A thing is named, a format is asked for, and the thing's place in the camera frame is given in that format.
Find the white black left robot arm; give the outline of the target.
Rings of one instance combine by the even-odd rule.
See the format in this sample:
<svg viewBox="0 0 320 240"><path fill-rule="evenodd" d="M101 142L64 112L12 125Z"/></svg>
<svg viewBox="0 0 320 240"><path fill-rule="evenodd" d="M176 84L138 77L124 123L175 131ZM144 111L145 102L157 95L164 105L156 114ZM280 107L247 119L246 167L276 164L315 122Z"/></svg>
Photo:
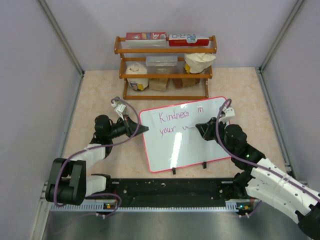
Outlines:
<svg viewBox="0 0 320 240"><path fill-rule="evenodd" d="M89 145L71 157L56 158L51 166L45 199L61 205L80 205L86 197L94 194L109 198L114 191L107 174L94 173L87 176L87 170L100 160L107 158L113 146L113 139L127 136L129 139L147 132L149 128L134 122L128 115L113 122L107 115L94 120L94 134Z"/></svg>

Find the pink framed whiteboard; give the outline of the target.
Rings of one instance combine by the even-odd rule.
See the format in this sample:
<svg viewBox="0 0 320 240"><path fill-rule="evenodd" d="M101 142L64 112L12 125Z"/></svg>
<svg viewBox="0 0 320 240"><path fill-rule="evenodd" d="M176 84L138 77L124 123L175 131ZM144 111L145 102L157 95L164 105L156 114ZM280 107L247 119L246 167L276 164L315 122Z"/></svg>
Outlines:
<svg viewBox="0 0 320 240"><path fill-rule="evenodd" d="M157 173L229 158L214 140L204 140L196 128L216 117L224 96L142 110L140 123L149 127L143 142L150 172Z"/></svg>

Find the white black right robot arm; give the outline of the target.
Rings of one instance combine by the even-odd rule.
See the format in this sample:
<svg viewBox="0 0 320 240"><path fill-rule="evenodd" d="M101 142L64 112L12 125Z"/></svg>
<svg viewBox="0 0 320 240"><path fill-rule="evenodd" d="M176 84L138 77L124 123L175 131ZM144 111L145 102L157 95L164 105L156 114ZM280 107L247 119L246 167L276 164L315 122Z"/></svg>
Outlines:
<svg viewBox="0 0 320 240"><path fill-rule="evenodd" d="M233 192L239 198L256 198L282 212L313 240L320 238L320 193L278 168L261 151L247 142L237 124L215 117L195 128L206 141L216 141L231 161L242 170L234 177Z"/></svg>

